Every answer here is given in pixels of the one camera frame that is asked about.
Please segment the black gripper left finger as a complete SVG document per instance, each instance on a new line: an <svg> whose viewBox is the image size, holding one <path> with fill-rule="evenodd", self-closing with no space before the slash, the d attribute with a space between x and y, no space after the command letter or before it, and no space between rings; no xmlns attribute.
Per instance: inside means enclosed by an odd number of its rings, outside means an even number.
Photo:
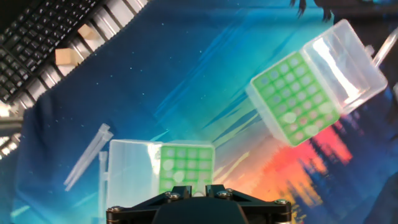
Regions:
<svg viewBox="0 0 398 224"><path fill-rule="evenodd" d="M166 191L133 207L113 206L108 208L106 223L132 223L133 219L137 218L154 218L161 206L191 197L191 185L175 186L171 191Z"/></svg>

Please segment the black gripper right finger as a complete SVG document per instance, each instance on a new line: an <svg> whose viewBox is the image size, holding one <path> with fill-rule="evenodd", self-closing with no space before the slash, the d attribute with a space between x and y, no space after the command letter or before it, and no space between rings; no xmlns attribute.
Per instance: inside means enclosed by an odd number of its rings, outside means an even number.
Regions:
<svg viewBox="0 0 398 224"><path fill-rule="evenodd" d="M206 196L214 199L214 211L226 223L291 224L292 204L285 199L266 202L222 184L207 185Z"/></svg>

